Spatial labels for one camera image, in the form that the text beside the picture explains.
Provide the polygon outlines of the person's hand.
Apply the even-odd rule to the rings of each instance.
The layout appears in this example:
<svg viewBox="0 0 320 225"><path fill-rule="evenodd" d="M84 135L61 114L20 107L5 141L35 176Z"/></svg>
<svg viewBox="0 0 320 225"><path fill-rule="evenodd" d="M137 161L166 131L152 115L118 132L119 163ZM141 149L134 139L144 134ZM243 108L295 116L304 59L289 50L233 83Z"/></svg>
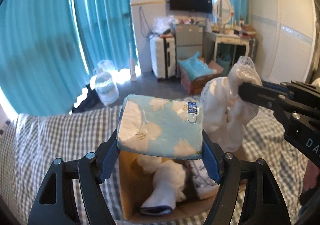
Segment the person's hand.
<svg viewBox="0 0 320 225"><path fill-rule="evenodd" d="M300 204L302 206L306 205L318 189L319 168L309 160L303 178L303 190L299 197Z"/></svg>

